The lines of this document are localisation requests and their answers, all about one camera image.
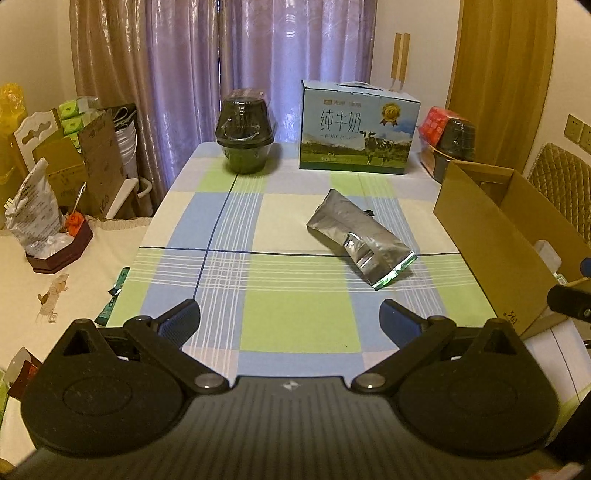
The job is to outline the green medicine box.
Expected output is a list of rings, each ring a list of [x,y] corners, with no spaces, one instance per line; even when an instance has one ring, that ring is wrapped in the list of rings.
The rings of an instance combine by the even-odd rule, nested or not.
[[[556,279],[556,281],[561,284],[561,285],[567,285],[568,284],[568,280],[560,273],[555,272],[554,273],[554,277]]]

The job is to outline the white power adapter plug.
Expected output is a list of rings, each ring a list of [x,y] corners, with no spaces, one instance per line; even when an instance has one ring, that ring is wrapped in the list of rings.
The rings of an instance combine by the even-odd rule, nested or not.
[[[562,265],[562,259],[547,240],[538,240],[534,249],[552,273],[557,273]]]

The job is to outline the brown cardboard box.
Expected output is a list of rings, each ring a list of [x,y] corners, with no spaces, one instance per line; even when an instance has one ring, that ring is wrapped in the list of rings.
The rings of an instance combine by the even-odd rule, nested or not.
[[[554,273],[535,250],[547,241],[561,259],[558,270],[576,287],[590,281],[580,264],[589,244],[518,171],[489,164],[449,163],[434,213],[485,292],[496,315],[524,339],[564,321],[548,309]]]

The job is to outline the silver foil pouch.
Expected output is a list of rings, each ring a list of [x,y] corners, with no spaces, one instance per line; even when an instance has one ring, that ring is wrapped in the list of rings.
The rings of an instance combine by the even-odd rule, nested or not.
[[[315,209],[307,228],[341,246],[375,290],[390,284],[417,260],[402,240],[335,189]]]

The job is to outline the checkered tablecloth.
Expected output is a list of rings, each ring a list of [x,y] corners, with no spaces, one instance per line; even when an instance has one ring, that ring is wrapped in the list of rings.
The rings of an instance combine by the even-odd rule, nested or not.
[[[344,251],[308,231],[332,189],[417,254],[386,288],[370,287]],[[221,147],[201,144],[153,217],[109,322],[192,298],[201,320],[184,350],[226,378],[352,379],[394,352],[379,323],[384,300],[461,326],[494,314],[434,215],[439,190],[417,159],[402,175],[304,170],[297,146],[283,143],[262,172],[238,176]]]

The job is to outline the white printed bag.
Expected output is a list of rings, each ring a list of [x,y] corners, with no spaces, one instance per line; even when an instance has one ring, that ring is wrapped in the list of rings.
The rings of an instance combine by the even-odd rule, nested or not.
[[[72,238],[62,231],[65,220],[46,176],[42,158],[27,175],[13,199],[5,203],[5,224],[26,254],[47,259],[68,246]]]

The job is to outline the stacked cardboard boxes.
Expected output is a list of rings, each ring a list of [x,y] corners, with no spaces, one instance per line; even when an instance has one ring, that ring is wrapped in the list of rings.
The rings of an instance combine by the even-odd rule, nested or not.
[[[99,219],[116,216],[125,177],[110,113],[101,112],[79,132],[79,150],[63,135],[55,109],[26,117],[14,137],[27,174],[40,159],[47,161],[46,176],[60,207],[72,207],[85,186],[79,205],[84,214]]]

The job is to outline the red package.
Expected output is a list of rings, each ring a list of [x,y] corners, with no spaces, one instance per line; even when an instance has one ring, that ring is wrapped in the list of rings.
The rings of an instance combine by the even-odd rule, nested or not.
[[[463,117],[452,110],[433,106],[423,123],[419,126],[419,135],[428,144],[436,147],[443,136],[447,124],[452,119],[463,120]]]

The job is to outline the wooden door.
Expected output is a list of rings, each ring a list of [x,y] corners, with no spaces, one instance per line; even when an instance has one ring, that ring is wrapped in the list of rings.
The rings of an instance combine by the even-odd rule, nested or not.
[[[523,172],[552,72],[555,1],[460,3],[447,107],[476,126],[475,160]]]

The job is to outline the milk carton gift box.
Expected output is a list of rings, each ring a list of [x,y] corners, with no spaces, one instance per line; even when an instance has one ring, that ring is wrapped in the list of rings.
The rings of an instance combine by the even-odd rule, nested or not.
[[[300,167],[403,174],[421,102],[363,82],[304,80]]]

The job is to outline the white bucket stack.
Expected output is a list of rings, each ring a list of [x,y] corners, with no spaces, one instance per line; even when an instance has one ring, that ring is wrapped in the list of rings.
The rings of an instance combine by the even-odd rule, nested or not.
[[[135,126],[137,109],[134,104],[109,107],[112,116],[115,136],[122,159],[126,178],[137,178],[137,145],[138,137]]]

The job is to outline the green tissue packs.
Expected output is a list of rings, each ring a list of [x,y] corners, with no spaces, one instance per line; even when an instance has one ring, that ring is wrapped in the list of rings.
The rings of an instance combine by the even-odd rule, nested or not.
[[[100,116],[100,102],[97,97],[82,96],[64,102],[58,107],[63,135],[70,139],[79,150],[79,132]]]

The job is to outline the yellow plastic bag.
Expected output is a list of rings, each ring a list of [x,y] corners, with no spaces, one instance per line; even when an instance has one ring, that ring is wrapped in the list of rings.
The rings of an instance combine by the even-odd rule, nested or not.
[[[16,195],[28,172],[14,137],[14,133],[28,113],[23,89],[16,83],[6,83],[1,86],[0,101],[0,194],[1,210],[4,210],[4,204]]]

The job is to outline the purple curtain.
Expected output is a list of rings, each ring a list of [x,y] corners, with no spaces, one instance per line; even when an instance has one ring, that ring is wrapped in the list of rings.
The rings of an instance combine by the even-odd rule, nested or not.
[[[76,89],[137,110],[139,169],[161,200],[222,100],[266,93],[276,139],[300,135],[305,80],[368,81],[374,1],[73,1]]]

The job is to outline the wall socket plate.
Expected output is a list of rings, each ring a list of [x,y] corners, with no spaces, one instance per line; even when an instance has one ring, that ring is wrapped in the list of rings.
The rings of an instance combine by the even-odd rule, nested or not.
[[[564,128],[564,137],[591,154],[591,126],[569,114]]]

